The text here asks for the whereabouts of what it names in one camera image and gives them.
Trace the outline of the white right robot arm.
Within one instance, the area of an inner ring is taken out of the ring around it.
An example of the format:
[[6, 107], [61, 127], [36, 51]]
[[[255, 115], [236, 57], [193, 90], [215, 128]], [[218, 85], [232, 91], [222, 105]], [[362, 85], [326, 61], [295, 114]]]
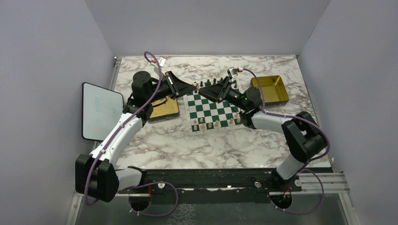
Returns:
[[271, 186], [275, 190], [284, 190], [298, 172], [309, 162], [317, 159], [317, 154], [323, 149], [330, 149], [328, 137], [315, 123], [311, 114], [305, 111], [297, 115], [266, 112], [262, 108], [261, 90], [256, 87], [249, 87], [240, 93], [232, 88], [231, 79], [225, 77], [219, 83], [201, 86], [198, 93], [209, 101], [226, 101], [238, 107], [241, 110], [240, 119], [247, 128], [269, 130], [284, 135], [290, 153], [271, 173]]

